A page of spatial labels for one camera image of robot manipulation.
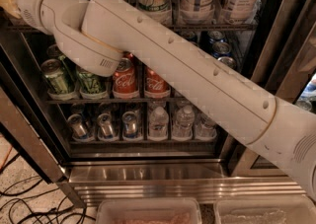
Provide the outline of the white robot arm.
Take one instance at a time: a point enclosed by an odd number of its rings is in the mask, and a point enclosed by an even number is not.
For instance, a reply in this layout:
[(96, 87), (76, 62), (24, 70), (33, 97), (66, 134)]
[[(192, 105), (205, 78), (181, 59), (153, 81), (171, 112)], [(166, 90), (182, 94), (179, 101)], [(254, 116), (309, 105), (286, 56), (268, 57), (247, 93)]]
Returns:
[(241, 144), (268, 159), (277, 175), (228, 178), (209, 162), (155, 158), (57, 163), (53, 118), (39, 119), (31, 95), (40, 75), (8, 15), (1, 16), (1, 122), (24, 157), (78, 203), (103, 198), (316, 193), (316, 115), (262, 89), (122, 0), (19, 0), (26, 21), (52, 35), (60, 49), (95, 74), (114, 73), (131, 51)]

